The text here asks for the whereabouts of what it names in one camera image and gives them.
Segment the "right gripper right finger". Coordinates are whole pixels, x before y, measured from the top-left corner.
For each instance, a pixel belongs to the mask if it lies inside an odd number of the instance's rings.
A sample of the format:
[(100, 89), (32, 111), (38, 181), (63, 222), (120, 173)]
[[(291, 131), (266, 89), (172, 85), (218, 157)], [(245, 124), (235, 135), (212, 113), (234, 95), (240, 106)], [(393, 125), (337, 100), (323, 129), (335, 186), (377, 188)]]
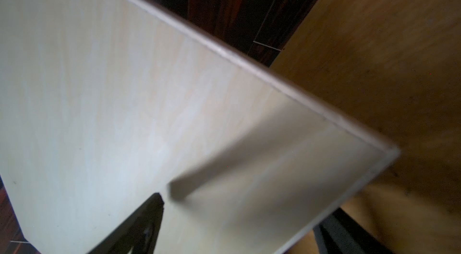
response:
[(321, 254), (393, 254), (341, 208), (313, 229)]

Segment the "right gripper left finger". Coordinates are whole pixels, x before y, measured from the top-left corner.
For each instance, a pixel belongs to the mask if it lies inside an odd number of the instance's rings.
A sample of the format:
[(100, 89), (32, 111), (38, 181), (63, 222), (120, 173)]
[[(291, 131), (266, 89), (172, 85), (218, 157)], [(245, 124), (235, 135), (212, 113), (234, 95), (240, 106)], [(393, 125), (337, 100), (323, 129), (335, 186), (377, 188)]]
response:
[(90, 252), (92, 254), (153, 254), (163, 212), (162, 196), (154, 193)]

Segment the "white canvas board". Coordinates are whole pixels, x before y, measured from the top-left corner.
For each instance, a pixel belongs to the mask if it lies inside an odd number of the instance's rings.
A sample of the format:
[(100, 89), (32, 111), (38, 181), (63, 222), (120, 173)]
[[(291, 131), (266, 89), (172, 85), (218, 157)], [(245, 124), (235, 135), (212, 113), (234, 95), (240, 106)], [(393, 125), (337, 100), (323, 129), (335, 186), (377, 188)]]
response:
[(154, 193), (158, 254), (281, 254), (399, 154), (146, 0), (1, 0), (1, 178), (43, 254)]

